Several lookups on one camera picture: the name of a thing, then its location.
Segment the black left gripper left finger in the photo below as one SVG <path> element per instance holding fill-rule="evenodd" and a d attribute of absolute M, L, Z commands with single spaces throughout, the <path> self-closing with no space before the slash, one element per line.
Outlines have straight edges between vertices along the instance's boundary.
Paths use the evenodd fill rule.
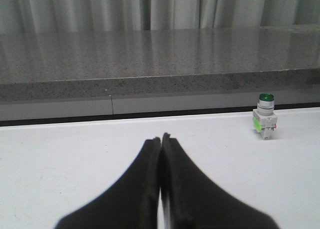
<path fill-rule="evenodd" d="M 156 229 L 161 140 L 147 139 L 123 175 L 99 197 L 63 217 L 58 229 Z"/>

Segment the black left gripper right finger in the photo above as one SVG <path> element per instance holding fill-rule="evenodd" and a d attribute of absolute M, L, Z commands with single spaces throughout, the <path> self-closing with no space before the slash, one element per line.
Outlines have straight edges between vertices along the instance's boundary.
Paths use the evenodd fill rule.
<path fill-rule="evenodd" d="M 267 214 L 211 181 L 178 140 L 165 133 L 161 150 L 161 199 L 168 229 L 275 229 Z"/>

